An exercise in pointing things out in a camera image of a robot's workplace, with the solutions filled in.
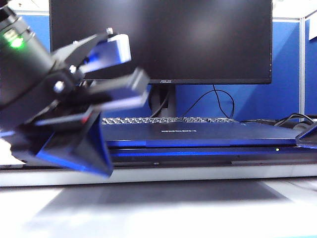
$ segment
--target screw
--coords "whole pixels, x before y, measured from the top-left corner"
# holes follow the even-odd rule
[[[113,35],[113,29],[111,27],[106,29],[108,35]]]
[[[71,65],[71,66],[69,67],[69,71],[70,71],[72,74],[74,74],[74,73],[76,72],[76,70],[77,70],[77,68],[76,68],[76,66],[74,66],[74,65]]]
[[[54,85],[54,91],[56,93],[61,93],[65,88],[65,83],[63,81],[57,81]]]

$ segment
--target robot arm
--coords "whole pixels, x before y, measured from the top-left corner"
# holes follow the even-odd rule
[[[84,76],[131,60],[128,37],[109,28],[50,54],[6,3],[0,1],[0,137],[13,155],[22,138],[27,153],[110,176],[100,112],[144,103],[149,78],[141,69],[101,84]]]

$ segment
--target green light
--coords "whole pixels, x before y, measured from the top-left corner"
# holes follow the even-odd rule
[[[11,41],[10,46],[13,48],[20,48],[23,45],[23,38],[15,38],[13,41]]]

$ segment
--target monitor stand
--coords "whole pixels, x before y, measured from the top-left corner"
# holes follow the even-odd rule
[[[162,105],[166,96],[168,99],[162,110],[156,114],[156,118],[168,118],[176,116],[176,87],[175,85],[152,85],[149,97],[149,105],[152,114]]]

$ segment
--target laptop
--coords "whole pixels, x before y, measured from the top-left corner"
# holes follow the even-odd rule
[[[297,130],[256,122],[102,124],[114,165],[183,167],[315,161]]]

